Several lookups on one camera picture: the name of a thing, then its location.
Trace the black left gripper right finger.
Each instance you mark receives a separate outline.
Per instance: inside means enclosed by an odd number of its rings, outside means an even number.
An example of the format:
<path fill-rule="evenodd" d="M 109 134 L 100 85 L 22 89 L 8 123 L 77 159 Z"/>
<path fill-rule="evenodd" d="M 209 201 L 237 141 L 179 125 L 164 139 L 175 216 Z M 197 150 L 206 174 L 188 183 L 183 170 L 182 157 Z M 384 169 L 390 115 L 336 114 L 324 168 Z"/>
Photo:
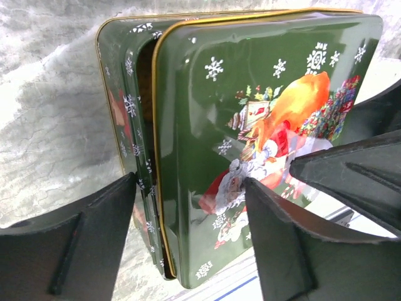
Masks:
<path fill-rule="evenodd" d="M 400 240 L 359 232 L 244 180 L 265 300 L 399 300 Z"/>

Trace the gold tin lid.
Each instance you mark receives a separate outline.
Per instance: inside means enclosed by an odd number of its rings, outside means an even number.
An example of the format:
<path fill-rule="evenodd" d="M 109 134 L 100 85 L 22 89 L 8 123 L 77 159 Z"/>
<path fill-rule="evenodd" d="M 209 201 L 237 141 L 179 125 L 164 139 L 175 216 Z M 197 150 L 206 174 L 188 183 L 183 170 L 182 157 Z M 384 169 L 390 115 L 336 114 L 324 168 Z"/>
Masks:
<path fill-rule="evenodd" d="M 377 15 L 297 9 L 181 21 L 162 35 L 152 66 L 159 218 L 183 287 L 250 248 L 247 177 L 308 204 L 289 163 L 338 138 L 382 31 Z"/>

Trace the green gold cookie tin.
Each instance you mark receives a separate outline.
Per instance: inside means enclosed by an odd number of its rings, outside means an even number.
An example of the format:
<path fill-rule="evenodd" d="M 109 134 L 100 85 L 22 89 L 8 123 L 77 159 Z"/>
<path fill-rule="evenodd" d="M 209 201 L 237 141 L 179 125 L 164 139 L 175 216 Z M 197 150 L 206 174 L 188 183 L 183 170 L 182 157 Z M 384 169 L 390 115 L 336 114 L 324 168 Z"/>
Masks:
<path fill-rule="evenodd" d="M 159 218 L 152 70 L 157 43 L 169 27 L 181 21 L 285 10 L 113 18 L 97 34 L 98 58 L 120 160 L 125 172 L 136 174 L 141 194 L 134 206 L 134 219 L 153 262 L 166 279 L 178 280 L 170 270 Z"/>

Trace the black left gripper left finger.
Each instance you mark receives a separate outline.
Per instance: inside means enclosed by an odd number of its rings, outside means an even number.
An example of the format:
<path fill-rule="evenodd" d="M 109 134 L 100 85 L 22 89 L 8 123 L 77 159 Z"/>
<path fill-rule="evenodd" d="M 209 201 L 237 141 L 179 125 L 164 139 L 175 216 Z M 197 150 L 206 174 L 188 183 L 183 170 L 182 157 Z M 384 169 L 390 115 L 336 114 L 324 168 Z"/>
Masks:
<path fill-rule="evenodd" d="M 111 300 L 136 180 L 3 228 L 1 300 Z"/>

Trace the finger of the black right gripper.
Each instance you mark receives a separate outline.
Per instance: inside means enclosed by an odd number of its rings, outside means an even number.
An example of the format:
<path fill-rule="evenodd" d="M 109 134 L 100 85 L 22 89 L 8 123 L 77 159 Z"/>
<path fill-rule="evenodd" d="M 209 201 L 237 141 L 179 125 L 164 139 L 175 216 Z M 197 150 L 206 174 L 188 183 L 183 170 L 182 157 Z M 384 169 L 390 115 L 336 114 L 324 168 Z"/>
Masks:
<path fill-rule="evenodd" d="M 341 143 L 369 139 L 400 129 L 400 81 L 355 105 L 347 114 Z"/>
<path fill-rule="evenodd" d="M 289 173 L 400 236 L 400 131 L 297 157 Z"/>

